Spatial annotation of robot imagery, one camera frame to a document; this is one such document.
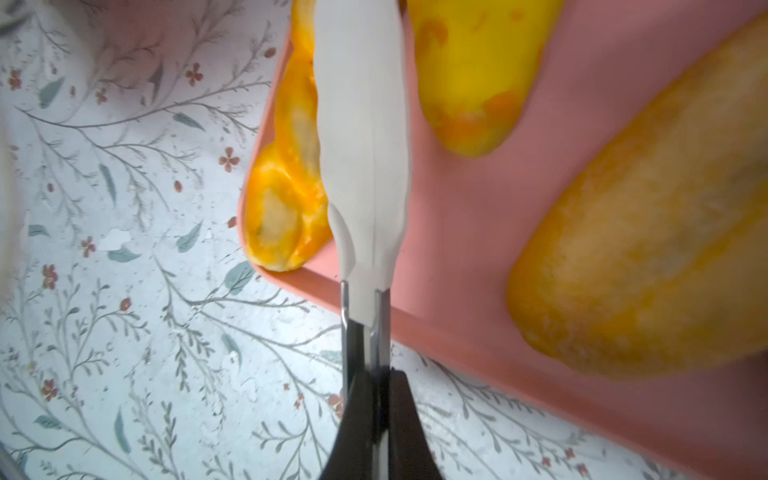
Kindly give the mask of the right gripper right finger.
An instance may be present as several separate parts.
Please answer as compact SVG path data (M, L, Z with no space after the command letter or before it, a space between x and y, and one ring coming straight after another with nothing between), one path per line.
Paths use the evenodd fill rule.
M394 1L371 1L373 74L372 253L375 286L368 366L373 382L371 467L374 479L437 479L407 376L391 367L390 288L408 225L411 152L405 51Z

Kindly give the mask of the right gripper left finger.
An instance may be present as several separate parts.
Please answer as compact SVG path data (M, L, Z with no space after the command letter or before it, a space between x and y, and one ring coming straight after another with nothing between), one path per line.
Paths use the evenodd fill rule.
M380 356L375 329L373 140L375 113L367 85L375 9L366 1L319 1L315 7L315 75L322 180L328 195L341 278L344 388L343 459L353 478L381 479Z

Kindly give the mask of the short twisted fake bread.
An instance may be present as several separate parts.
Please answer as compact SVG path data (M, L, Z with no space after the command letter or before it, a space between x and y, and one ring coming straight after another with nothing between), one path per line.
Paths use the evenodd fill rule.
M418 96L437 140L462 157L498 148L522 114L561 1L411 1Z

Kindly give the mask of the long fake bread piece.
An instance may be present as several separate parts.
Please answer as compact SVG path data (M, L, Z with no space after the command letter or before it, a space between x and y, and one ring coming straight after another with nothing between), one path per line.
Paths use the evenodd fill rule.
M273 272L304 265L331 239L320 172L313 1L291 8L292 52L274 103L274 140L255 160L246 192L245 252Z

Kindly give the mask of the oval fake bread loaf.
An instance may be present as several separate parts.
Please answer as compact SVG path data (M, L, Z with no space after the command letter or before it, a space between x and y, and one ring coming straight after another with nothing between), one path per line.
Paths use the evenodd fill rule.
M525 341L642 378L767 347L767 19L658 95L574 179L515 262Z

